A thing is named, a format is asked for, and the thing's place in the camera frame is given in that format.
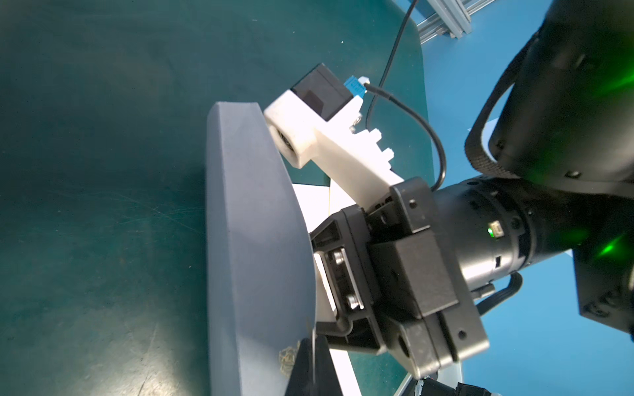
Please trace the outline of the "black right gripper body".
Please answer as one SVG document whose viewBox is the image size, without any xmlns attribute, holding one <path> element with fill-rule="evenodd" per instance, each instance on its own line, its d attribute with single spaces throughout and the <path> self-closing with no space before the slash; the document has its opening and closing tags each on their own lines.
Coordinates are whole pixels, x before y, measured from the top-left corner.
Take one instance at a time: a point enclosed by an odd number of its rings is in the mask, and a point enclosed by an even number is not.
<svg viewBox="0 0 634 396">
<path fill-rule="evenodd" d="M 434 195 L 420 178 L 391 187 L 373 211 L 349 206 L 325 229 L 339 233 L 329 276 L 336 320 L 319 321 L 330 346 L 389 353 L 417 379 L 465 361 L 489 345 Z"/>
</svg>

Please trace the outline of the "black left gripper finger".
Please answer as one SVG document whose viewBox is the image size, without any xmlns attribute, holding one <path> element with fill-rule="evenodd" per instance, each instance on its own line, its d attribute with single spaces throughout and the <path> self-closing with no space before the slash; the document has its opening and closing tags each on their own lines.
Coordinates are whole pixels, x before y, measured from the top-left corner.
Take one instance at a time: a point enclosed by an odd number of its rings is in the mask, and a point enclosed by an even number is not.
<svg viewBox="0 0 634 396">
<path fill-rule="evenodd" d="M 328 340 L 314 329 L 296 346 L 284 349 L 284 374 L 285 396 L 343 395 Z"/>
</svg>

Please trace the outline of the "grey envelope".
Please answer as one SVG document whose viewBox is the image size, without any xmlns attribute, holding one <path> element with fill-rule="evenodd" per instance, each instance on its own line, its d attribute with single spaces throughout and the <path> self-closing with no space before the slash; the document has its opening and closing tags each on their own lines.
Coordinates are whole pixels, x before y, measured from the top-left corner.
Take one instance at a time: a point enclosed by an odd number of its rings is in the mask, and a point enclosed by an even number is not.
<svg viewBox="0 0 634 396">
<path fill-rule="evenodd" d="M 211 393 L 282 395 L 280 355 L 315 326 L 315 269 L 292 182 L 259 105 L 219 102 L 206 132 Z"/>
</svg>

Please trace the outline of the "white envelope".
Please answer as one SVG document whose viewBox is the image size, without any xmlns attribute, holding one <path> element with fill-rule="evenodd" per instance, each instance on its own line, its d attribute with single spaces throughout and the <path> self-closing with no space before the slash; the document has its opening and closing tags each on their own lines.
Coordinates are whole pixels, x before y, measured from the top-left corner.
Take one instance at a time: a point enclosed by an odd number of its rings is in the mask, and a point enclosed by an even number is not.
<svg viewBox="0 0 634 396">
<path fill-rule="evenodd" d="M 334 213 L 354 204 L 342 188 L 334 181 L 328 186 L 294 184 L 294 191 L 300 204 L 305 224 L 311 234 L 325 229 L 323 222 Z M 328 231 L 325 237 L 318 237 L 313 243 L 315 253 L 315 274 L 317 280 L 317 318 L 320 321 L 336 320 L 338 294 L 329 276 L 335 257 L 330 252 L 339 240 L 339 233 Z M 358 379 L 354 373 L 349 354 L 344 350 L 330 351 L 338 382 L 344 395 L 360 395 Z"/>
</svg>

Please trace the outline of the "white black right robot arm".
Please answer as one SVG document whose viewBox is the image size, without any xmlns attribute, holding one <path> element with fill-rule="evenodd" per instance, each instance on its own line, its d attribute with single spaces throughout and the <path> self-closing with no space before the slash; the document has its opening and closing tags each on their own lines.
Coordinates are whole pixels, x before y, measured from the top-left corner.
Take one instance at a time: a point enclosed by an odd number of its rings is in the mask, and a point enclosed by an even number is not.
<svg viewBox="0 0 634 396">
<path fill-rule="evenodd" d="M 488 348 L 483 315 L 566 251 L 581 315 L 632 333 L 632 2 L 554 1 L 465 153 L 477 178 L 389 182 L 312 232 L 335 312 L 318 339 L 424 378 Z"/>
</svg>

